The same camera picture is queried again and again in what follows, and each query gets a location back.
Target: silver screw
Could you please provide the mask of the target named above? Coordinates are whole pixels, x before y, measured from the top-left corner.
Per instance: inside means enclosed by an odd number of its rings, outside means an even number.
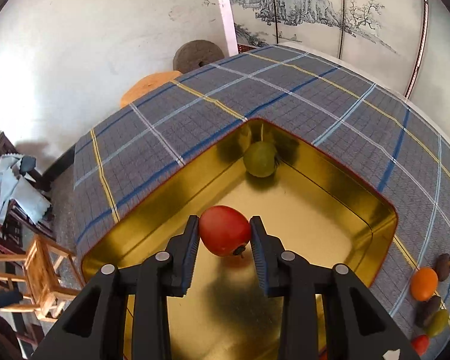
[[[335,267],[335,270],[337,271],[338,274],[341,274],[341,275],[346,275],[348,273],[348,267],[343,264],[338,264]]]
[[[282,260],[285,261],[293,261],[295,259],[295,253],[292,251],[285,250],[282,252],[280,257],[282,257]]]
[[[157,261],[167,261],[170,258],[170,253],[167,251],[160,251],[155,255]]]
[[[113,273],[114,270],[115,270],[115,267],[112,264],[105,264],[102,267],[101,272],[104,275],[109,275],[109,274]]]

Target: yellow-green fruit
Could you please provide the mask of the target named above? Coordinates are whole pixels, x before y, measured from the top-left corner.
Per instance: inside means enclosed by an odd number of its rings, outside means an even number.
[[[248,173],[255,177],[268,177],[276,169],[277,150],[273,143],[255,142],[243,155],[243,163]]]
[[[445,309],[438,310],[433,316],[430,325],[428,325],[428,327],[425,328],[425,333],[427,333],[427,336],[432,338],[435,337],[436,335],[439,335],[445,329],[445,326],[447,326],[448,317],[449,317],[448,310]]]

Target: plaid tablecloth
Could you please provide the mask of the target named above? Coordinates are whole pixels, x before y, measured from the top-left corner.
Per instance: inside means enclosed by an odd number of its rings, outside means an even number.
[[[371,287],[411,336],[416,266],[450,254],[450,145],[384,88],[313,54],[267,46],[180,76],[80,138],[76,215],[83,256],[159,183],[251,117],[319,146],[396,207],[396,240]],[[450,277],[438,292],[450,311]],[[450,326],[432,339],[433,359]]]

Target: stone millstone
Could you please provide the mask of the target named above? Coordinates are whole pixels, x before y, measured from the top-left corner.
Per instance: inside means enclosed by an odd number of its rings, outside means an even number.
[[[185,74],[223,58],[225,56],[216,44],[208,40],[192,40],[175,53],[173,69]]]

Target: white sticker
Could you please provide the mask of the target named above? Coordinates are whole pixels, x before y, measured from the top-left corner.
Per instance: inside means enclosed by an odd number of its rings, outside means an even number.
[[[384,360],[398,360],[400,358],[400,349],[388,350],[383,355]]]

